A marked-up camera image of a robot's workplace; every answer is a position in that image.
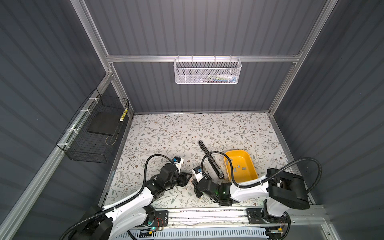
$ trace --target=yellow tray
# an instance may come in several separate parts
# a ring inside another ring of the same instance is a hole
[[[233,165],[233,176],[237,183],[246,182],[250,180],[257,179],[256,169],[251,160],[251,156],[244,150],[232,150],[225,153],[232,161]],[[224,157],[225,168],[227,169],[227,174],[231,179],[231,166],[229,165],[228,159]]]

